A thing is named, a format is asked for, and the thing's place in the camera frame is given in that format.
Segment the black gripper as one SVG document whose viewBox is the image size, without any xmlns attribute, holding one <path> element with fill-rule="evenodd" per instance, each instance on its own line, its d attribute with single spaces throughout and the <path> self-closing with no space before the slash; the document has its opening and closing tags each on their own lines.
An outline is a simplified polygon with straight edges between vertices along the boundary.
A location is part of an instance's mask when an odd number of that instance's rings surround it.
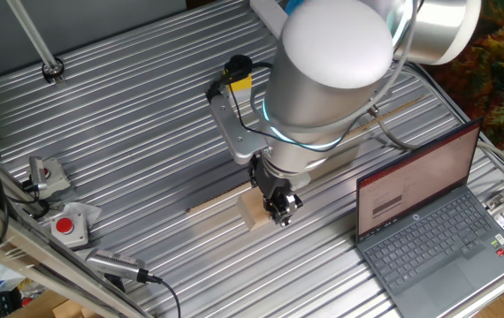
<svg viewBox="0 0 504 318">
<path fill-rule="evenodd" d="M 270 219 L 281 227 L 291 223 L 291 216 L 303 202 L 291 188 L 289 178 L 281 177 L 271 171 L 271 164 L 260 152 L 252 155 L 248 176 L 253 187 L 258 187 L 263 198 L 263 207 L 270 214 Z"/>
</svg>

